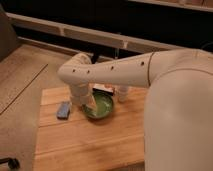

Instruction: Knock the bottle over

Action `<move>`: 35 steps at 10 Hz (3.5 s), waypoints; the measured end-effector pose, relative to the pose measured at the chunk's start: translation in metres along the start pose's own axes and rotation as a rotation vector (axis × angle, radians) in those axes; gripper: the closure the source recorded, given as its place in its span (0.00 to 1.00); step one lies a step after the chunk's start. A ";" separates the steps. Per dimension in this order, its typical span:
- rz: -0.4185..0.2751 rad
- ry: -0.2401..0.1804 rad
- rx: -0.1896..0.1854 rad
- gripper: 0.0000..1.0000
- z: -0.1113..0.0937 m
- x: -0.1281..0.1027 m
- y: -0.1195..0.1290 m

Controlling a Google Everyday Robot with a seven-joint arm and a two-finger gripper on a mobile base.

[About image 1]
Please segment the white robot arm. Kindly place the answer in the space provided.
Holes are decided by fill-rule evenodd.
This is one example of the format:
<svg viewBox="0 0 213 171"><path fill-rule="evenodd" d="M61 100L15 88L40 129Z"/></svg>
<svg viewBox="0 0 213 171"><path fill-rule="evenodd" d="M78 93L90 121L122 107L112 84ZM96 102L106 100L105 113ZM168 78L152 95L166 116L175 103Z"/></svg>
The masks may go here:
<svg viewBox="0 0 213 171"><path fill-rule="evenodd" d="M90 83L146 87L145 171L213 171L213 54L176 49L93 64L82 53L58 70L77 104Z"/></svg>

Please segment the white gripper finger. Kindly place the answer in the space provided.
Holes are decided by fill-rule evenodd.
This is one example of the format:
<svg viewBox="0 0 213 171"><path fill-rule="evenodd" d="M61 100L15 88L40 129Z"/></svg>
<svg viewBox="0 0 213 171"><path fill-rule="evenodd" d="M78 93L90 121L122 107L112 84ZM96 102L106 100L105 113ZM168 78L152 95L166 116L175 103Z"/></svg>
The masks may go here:
<svg viewBox="0 0 213 171"><path fill-rule="evenodd" d="M85 112L87 114L90 114L90 115L93 115L93 116L96 116L97 115L97 105L95 102L91 102L89 104L86 104L83 106Z"/></svg>

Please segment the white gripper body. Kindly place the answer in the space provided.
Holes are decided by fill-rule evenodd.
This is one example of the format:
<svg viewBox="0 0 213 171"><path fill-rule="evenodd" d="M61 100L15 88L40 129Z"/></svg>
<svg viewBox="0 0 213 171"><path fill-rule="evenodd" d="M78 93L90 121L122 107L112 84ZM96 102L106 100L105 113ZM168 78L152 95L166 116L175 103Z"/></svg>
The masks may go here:
<svg viewBox="0 0 213 171"><path fill-rule="evenodd" d="M73 104L81 106L91 101L91 90L88 84L71 85L70 99Z"/></svg>

